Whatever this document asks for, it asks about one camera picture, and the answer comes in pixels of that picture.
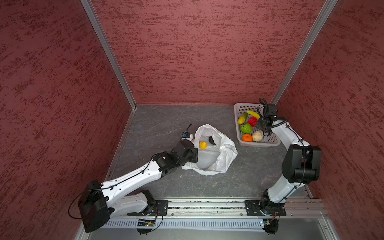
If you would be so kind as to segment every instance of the white plastic bag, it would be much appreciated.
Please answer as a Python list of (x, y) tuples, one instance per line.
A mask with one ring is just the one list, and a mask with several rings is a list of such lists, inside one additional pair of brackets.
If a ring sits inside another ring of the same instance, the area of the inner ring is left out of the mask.
[[(212, 136), (216, 145), (210, 144), (208, 138)], [(206, 149), (201, 149), (199, 143), (205, 141)], [(227, 172), (229, 165), (237, 156), (235, 143), (226, 135), (209, 124), (199, 127), (195, 133), (193, 144), (198, 149), (198, 161), (188, 162), (182, 169), (193, 169), (202, 175), (215, 175)]]

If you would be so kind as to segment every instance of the red wall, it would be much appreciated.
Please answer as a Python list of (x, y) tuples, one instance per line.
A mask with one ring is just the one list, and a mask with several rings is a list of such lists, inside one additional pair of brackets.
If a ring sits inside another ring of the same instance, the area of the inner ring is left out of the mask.
[(104, 180), (129, 104), (80, 1), (0, 9), (0, 239), (72, 240), (67, 208)]
[(323, 151), (312, 183), (342, 239), (384, 236), (384, 2), (339, 0), (280, 99)]
[(271, 100), (324, 0), (94, 0), (137, 103)]

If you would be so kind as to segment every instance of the plastic basket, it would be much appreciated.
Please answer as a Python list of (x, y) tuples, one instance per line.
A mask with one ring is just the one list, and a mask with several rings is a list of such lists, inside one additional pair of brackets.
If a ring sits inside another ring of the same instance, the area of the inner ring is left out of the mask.
[[(237, 139), (239, 140), (240, 145), (249, 146), (249, 147), (270, 147), (270, 146), (280, 145), (280, 139), (274, 133), (271, 133), (269, 136), (263, 136), (263, 139), (260, 142), (244, 142), (241, 140), (244, 133), (240, 130), (240, 125), (237, 123), (237, 120), (246, 111), (251, 110), (251, 111), (257, 112), (256, 108), (259, 108), (260, 113), (263, 114), (263, 106), (260, 104), (236, 103), (234, 106), (236, 133), (237, 133)], [(245, 122), (248, 122), (248, 119), (250, 119), (251, 117), (252, 117), (251, 115), (248, 115)], [(253, 127), (252, 132), (250, 134), (252, 135), (256, 131), (260, 131), (260, 129)]]

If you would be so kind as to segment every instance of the orange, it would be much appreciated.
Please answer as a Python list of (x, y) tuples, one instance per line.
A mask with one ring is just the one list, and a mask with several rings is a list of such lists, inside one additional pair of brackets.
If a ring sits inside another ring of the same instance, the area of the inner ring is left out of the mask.
[(244, 134), (241, 140), (244, 142), (252, 142), (253, 138), (251, 134)]

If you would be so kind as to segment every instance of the lemon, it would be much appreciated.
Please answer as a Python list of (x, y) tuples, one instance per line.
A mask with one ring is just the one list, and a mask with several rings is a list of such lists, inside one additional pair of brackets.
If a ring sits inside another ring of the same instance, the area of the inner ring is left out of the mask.
[(199, 147), (200, 147), (201, 149), (206, 149), (206, 148), (207, 148), (207, 143), (204, 142), (204, 141), (201, 141), (201, 142), (199, 143)]

